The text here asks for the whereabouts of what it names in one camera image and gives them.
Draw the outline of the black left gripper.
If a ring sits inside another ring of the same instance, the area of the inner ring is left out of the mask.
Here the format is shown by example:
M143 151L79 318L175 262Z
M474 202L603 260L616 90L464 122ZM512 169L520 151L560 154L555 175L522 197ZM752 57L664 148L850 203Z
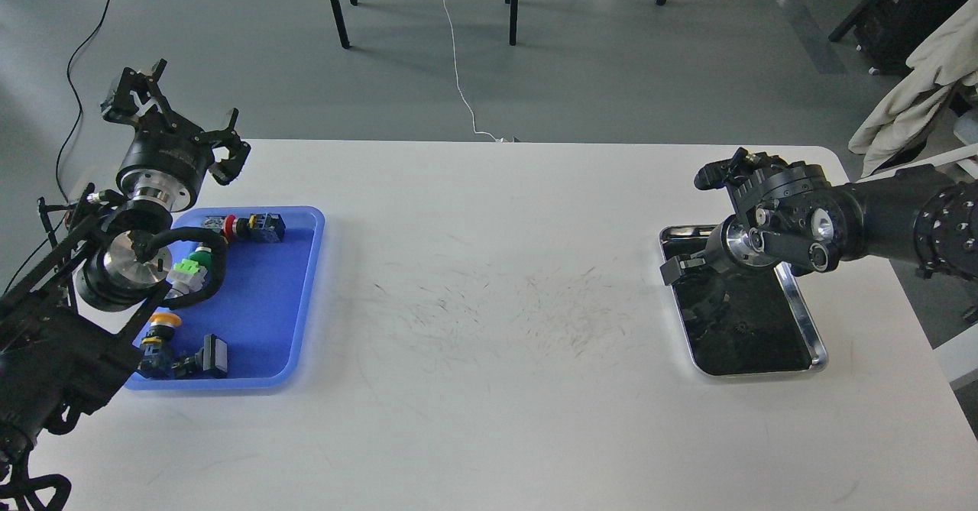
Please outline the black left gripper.
M116 176L118 189L129 198L153 199L169 212L182 212L198 201L206 171L219 185L233 183L251 145L235 130L237 108L226 128L192 136L192 122L172 110L160 90L165 68L165 59L147 73L126 66L109 87L101 116L135 131Z

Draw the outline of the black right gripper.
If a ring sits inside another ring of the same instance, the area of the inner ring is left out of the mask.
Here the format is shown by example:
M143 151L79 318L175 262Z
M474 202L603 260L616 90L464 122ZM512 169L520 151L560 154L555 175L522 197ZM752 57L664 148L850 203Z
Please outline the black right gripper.
M759 275L771 270L780 260L758 252L752 246L747 228L738 221L724 221L710 232L702 256L674 256L659 267L662 281L674 286L702 270L705 265L720 275Z

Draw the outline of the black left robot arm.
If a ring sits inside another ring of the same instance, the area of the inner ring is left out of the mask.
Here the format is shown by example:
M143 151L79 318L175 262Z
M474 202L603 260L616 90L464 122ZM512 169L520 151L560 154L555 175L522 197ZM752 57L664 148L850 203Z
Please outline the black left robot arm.
M142 357L133 341L157 308L189 308L225 278L227 243L202 227L174 227L211 174L228 185L249 147L229 125L205 131L160 90L167 62L125 68L102 102L134 138L115 189L88 184L63 205L66 236L2 296L2 508L62 510L71 483L31 477L38 435L70 433L111 400Z

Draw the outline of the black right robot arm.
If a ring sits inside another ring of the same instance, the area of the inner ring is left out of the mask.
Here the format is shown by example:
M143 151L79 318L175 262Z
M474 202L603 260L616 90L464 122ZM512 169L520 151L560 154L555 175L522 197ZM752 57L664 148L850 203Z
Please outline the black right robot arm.
M705 164L694 184L727 190L733 214L702 251L661 265L668 286L709 271L750 277L780 264L799 275L829 272L867 256L914 264L923 278L976 279L976 184L955 183L930 164L832 185L817 164L738 148Z

